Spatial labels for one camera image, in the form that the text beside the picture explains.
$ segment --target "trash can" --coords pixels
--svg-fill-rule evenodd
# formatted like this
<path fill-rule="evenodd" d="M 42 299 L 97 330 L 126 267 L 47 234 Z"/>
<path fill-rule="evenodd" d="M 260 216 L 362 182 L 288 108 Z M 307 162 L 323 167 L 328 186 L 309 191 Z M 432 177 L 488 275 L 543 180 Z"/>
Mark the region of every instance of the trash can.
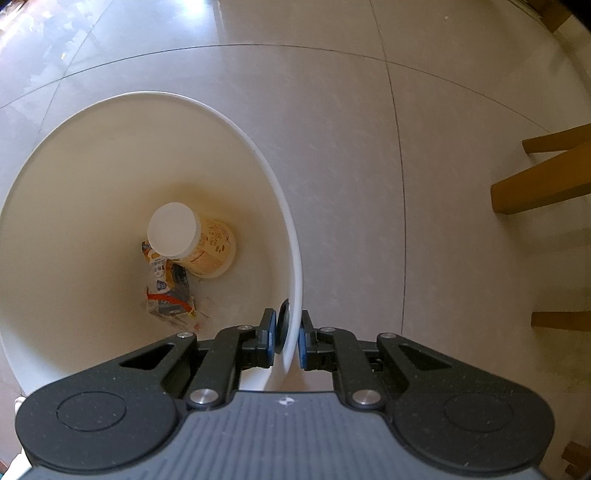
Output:
<path fill-rule="evenodd" d="M 230 269 L 202 280 L 198 338 L 258 324 L 290 301 L 285 347 L 241 388 L 278 388 L 301 318 L 296 230 L 253 142 L 212 108 L 134 92 L 96 103 L 31 154 L 0 216 L 0 333 L 25 394 L 178 331 L 145 309 L 141 242 L 151 215 L 181 202 L 229 225 Z"/>

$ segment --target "white floor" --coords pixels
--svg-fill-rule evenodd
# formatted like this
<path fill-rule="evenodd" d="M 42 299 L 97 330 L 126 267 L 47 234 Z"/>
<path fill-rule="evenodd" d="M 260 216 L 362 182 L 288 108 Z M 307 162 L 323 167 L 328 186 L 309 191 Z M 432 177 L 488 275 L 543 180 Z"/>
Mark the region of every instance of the white floor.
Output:
<path fill-rule="evenodd" d="M 590 59 L 575 20 L 552 35 L 507 0 L 30 0 L 0 35 L 0 202 L 78 110 L 135 90 L 200 100 L 279 178 L 315 324 L 402 332 L 535 389 L 561 478 L 564 445 L 591 441 L 591 335 L 529 321 L 591 308 L 589 202 L 498 216 L 489 186 L 539 160 L 523 138 L 591 121 Z M 0 382 L 6 461 L 4 358 Z M 327 385 L 294 369 L 285 387 Z"/>

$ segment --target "screw head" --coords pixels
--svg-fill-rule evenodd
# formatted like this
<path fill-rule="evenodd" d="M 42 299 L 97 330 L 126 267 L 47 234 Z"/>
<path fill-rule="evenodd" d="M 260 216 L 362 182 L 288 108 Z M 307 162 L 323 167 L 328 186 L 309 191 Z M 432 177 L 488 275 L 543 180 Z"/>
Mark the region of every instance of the screw head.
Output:
<path fill-rule="evenodd" d="M 211 388 L 200 388 L 191 392 L 189 400 L 199 405 L 207 405 L 215 402 L 219 397 L 219 394 Z"/>
<path fill-rule="evenodd" d="M 353 401 L 359 405 L 375 405 L 380 400 L 382 400 L 382 395 L 375 390 L 357 390 L 353 394 Z"/>

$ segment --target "wooden stool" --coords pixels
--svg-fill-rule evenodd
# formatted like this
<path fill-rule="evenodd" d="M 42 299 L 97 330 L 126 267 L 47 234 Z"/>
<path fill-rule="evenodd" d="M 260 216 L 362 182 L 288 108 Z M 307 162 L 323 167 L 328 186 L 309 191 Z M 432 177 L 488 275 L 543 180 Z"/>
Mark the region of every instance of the wooden stool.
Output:
<path fill-rule="evenodd" d="M 528 138 L 526 153 L 566 150 L 491 187 L 492 209 L 506 215 L 591 193 L 591 124 Z"/>
<path fill-rule="evenodd" d="M 570 463 L 565 472 L 573 478 L 583 478 L 591 469 L 591 449 L 578 443 L 569 442 L 562 452 L 562 458 Z"/>

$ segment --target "trash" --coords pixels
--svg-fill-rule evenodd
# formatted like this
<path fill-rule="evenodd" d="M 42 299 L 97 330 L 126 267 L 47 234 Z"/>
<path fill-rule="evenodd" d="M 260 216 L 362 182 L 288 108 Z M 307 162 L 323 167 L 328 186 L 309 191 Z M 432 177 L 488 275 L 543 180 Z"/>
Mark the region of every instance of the trash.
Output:
<path fill-rule="evenodd" d="M 179 202 L 154 212 L 148 241 L 160 255 L 200 278 L 221 275 L 236 255 L 236 239 L 228 225 L 200 216 Z"/>
<path fill-rule="evenodd" d="M 184 330 L 196 330 L 195 304 L 185 269 L 157 253 L 148 242 L 142 252 L 152 270 L 146 287 L 148 313 Z"/>

